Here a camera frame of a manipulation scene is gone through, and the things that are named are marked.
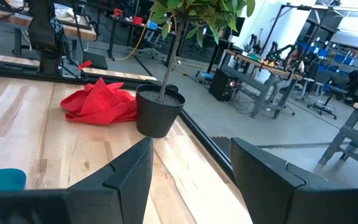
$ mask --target chair base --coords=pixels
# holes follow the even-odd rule
[[[324,112],[324,113],[327,113],[327,114],[330,114],[331,116],[333,116],[334,119],[337,119],[336,115],[332,112],[332,110],[329,110],[324,106],[320,106],[317,103],[313,103],[311,105],[308,105],[308,108],[310,108],[310,107],[319,109],[320,110],[320,112],[319,112],[320,115],[323,115],[323,112]]]

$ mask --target metal frame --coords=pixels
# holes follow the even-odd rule
[[[358,122],[358,109],[355,108],[353,113],[347,119],[345,125],[339,130],[337,136],[329,145],[319,163],[322,165],[327,164],[327,161],[336,153],[342,152],[341,160],[346,161],[349,157],[355,159],[358,162],[358,155],[354,153],[358,149],[358,131],[353,127]],[[352,140],[350,144],[345,148],[341,148],[341,145],[345,138]]]

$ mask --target teal object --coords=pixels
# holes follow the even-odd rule
[[[0,169],[0,190],[24,190],[26,180],[19,169]]]

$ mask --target red cloth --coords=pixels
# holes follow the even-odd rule
[[[87,124],[111,124],[136,119],[136,100],[127,91],[120,90],[123,83],[106,85],[100,78],[95,85],[87,84],[61,101],[69,121]]]

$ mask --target workbench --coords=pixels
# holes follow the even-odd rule
[[[6,11],[0,11],[0,18],[9,14],[11,13]],[[27,30],[29,24],[31,23],[31,20],[32,19],[27,16],[22,17],[22,16],[12,15],[0,21],[0,24],[4,24],[5,26],[14,28],[14,53],[16,57],[21,56],[21,45],[22,45],[21,29]],[[81,16],[79,20],[79,24],[84,25],[86,22],[88,22],[87,18]],[[73,51],[75,52],[74,53],[75,59],[82,60],[83,52],[80,47],[80,43],[78,41],[78,32],[77,32],[76,25],[72,25],[72,26],[63,25],[63,27],[67,38],[73,40]],[[91,30],[79,29],[79,31],[82,40],[87,40],[87,41],[96,40],[97,35],[93,27]]]
[[[343,161],[346,161],[349,157],[358,161],[358,130],[353,128],[358,122],[358,103],[355,103],[353,107],[353,113],[347,119],[345,125],[339,130],[337,136],[321,157],[319,161],[320,164],[325,165],[336,152],[343,152],[343,155],[341,156]],[[341,148],[341,145],[345,138],[349,138],[351,143],[346,149],[343,149]]]
[[[265,83],[260,83],[256,80],[254,80],[252,77],[247,76],[246,74],[242,74],[233,68],[231,68],[231,69],[229,68],[229,70],[231,70],[233,73],[235,73],[236,76],[239,77],[241,82],[244,82],[247,85],[250,85],[251,87],[260,91],[259,95],[251,93],[249,91],[244,91],[244,93],[246,95],[248,95],[250,98],[252,98],[255,101],[255,107],[253,108],[253,111],[251,112],[251,117],[254,118],[263,108],[270,108],[275,111],[273,118],[277,119],[278,116],[280,115],[281,110],[285,107],[285,103],[286,103],[291,91],[293,90],[296,82],[301,81],[303,79],[303,77],[301,75],[282,71],[275,67],[265,65],[265,64],[263,64],[259,61],[256,61],[250,57],[236,53],[231,50],[226,50],[226,53],[227,53],[227,55],[233,55],[235,58],[238,58],[239,60],[248,62],[248,63],[256,66],[257,68],[259,68],[260,70],[265,69],[271,73],[271,75],[269,76],[268,80]],[[275,75],[279,76],[281,78],[288,79],[288,81],[291,82],[289,87],[285,91],[283,97],[281,97],[281,100],[278,102],[277,105],[273,105],[270,102],[266,101],[267,94],[270,90],[270,87],[273,84]]]
[[[38,63],[4,56],[0,61]],[[81,85],[0,77],[0,169],[24,171],[26,189],[70,187],[144,138],[134,121],[108,126],[66,121],[60,102],[81,89]],[[252,223],[235,184],[181,118],[165,138],[153,141],[144,223]]]

